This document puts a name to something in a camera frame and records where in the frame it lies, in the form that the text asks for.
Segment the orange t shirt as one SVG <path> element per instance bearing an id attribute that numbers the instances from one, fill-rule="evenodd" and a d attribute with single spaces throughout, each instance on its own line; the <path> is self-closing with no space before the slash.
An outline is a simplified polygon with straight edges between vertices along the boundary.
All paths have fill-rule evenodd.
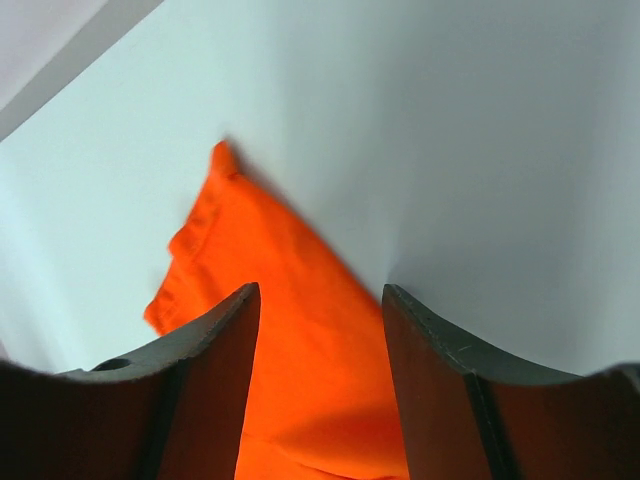
<path id="1" fill-rule="evenodd" d="M 167 334 L 257 283 L 261 318 L 236 475 L 408 475 L 382 313 L 332 250 L 218 143 L 145 320 Z"/>

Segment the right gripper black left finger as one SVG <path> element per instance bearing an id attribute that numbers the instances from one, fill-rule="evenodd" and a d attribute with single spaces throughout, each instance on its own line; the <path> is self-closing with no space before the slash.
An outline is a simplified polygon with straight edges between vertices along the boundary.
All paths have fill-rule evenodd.
<path id="1" fill-rule="evenodd" d="M 231 479 L 260 318 L 242 286 L 201 317 L 92 370 L 1 365 L 5 479 Z"/>

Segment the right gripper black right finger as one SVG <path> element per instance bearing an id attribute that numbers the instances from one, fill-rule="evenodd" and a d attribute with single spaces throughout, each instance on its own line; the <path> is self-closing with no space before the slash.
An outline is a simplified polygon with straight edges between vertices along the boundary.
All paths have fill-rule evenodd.
<path id="1" fill-rule="evenodd" d="M 386 285 L 383 322 L 413 479 L 635 479 L 639 368 L 581 377 L 441 318 Z"/>

